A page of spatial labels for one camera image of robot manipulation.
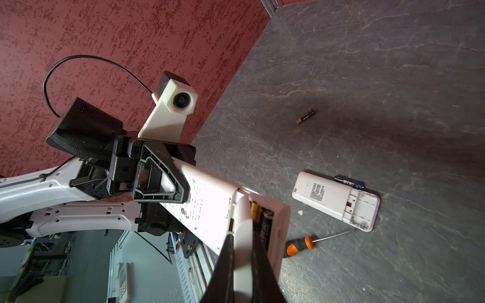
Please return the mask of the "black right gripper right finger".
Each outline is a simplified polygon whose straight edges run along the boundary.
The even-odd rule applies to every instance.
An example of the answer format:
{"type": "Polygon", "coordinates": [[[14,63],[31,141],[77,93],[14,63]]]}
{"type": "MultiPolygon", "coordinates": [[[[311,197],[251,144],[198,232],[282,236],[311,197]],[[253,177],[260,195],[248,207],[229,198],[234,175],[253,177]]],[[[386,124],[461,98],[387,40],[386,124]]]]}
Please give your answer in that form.
{"type": "Polygon", "coordinates": [[[253,279],[252,302],[287,302],[272,270],[265,246],[257,232],[253,232],[251,272],[253,279]]]}

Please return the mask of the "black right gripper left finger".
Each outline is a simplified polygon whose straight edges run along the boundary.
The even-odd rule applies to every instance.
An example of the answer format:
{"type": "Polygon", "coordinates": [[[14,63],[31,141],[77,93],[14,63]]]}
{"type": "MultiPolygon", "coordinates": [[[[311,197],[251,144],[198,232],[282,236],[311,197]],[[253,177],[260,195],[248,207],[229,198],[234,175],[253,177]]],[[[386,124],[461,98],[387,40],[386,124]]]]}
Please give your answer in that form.
{"type": "Polygon", "coordinates": [[[200,303],[234,303],[234,236],[228,234],[200,303]]]}

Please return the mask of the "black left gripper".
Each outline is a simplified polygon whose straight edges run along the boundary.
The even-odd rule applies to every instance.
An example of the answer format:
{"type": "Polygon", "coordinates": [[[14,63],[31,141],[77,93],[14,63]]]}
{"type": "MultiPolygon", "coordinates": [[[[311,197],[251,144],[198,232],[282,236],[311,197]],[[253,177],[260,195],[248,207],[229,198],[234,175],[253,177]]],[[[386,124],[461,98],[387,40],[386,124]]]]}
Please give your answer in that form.
{"type": "Polygon", "coordinates": [[[196,152],[193,145],[118,136],[110,157],[85,161],[69,186],[98,200],[129,193],[139,203],[186,203],[190,186],[175,160],[195,165],[196,152]]]}

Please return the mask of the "orange black screwdriver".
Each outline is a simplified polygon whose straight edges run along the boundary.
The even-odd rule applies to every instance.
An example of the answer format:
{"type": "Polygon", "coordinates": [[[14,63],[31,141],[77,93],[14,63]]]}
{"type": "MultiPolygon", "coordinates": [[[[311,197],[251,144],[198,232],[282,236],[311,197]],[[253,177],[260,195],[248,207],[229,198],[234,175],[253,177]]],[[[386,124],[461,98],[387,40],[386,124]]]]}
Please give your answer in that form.
{"type": "Polygon", "coordinates": [[[333,236],[327,236],[320,239],[313,239],[311,236],[306,236],[305,238],[287,240],[285,243],[283,258],[289,258],[298,252],[304,251],[306,249],[312,250],[317,242],[326,241],[339,236],[349,234],[350,231],[342,232],[333,236]]]}

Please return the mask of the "white remote with screen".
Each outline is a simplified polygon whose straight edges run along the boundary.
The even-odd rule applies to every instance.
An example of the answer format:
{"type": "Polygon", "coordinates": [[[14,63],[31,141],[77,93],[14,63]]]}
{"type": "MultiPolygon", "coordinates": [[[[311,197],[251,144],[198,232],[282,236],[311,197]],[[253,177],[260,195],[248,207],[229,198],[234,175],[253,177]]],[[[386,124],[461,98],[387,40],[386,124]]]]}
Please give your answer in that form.
{"type": "Polygon", "coordinates": [[[226,236],[233,235],[237,193],[248,193],[250,202],[255,201],[263,207],[259,236],[278,282],[289,227],[289,205],[181,160],[175,160],[175,165],[189,183],[188,201],[182,204],[163,203],[163,207],[218,256],[226,236]]]}

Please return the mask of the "black gold AAA battery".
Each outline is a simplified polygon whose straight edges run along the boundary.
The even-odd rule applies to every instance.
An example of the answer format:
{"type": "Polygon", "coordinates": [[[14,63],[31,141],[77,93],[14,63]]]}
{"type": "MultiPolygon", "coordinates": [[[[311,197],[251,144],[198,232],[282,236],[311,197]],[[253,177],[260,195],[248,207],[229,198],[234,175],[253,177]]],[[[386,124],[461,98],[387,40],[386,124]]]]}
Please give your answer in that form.
{"type": "Polygon", "coordinates": [[[264,209],[257,202],[251,202],[251,216],[253,220],[253,230],[260,235],[264,209]]]}

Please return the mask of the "white remote with batteries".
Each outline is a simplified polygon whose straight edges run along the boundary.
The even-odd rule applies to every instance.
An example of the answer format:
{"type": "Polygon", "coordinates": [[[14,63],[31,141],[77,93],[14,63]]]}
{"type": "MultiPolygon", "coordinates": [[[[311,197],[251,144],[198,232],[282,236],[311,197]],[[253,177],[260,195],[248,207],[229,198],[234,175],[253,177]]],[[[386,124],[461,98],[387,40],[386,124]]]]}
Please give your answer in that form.
{"type": "Polygon", "coordinates": [[[308,172],[298,174],[292,197],[363,232],[373,230],[380,198],[308,172]]]}

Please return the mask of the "blue AAA battery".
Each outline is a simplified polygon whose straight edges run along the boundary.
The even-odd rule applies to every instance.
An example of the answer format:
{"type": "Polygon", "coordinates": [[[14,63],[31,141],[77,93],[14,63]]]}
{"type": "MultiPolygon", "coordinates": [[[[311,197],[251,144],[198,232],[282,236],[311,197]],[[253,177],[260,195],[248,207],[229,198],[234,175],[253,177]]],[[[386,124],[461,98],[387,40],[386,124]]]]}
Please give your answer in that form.
{"type": "Polygon", "coordinates": [[[351,180],[349,178],[345,178],[342,175],[336,175],[334,177],[334,181],[341,183],[341,184],[344,184],[344,185],[347,185],[347,186],[350,186],[350,187],[355,188],[355,189],[359,189],[359,190],[365,189],[365,186],[362,183],[356,182],[356,181],[351,180]]]}

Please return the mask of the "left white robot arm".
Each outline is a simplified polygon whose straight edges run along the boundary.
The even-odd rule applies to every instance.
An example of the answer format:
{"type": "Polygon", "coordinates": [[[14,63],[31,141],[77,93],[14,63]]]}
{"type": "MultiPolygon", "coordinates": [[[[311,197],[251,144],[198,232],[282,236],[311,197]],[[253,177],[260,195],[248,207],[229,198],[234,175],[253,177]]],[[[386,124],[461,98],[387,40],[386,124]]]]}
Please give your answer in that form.
{"type": "Polygon", "coordinates": [[[189,198],[175,162],[195,161],[195,147],[179,142],[194,108],[187,93],[158,98],[142,130],[127,132],[120,120],[77,98],[47,138],[70,158],[1,180],[1,247],[63,232],[184,231],[163,203],[189,198]]]}

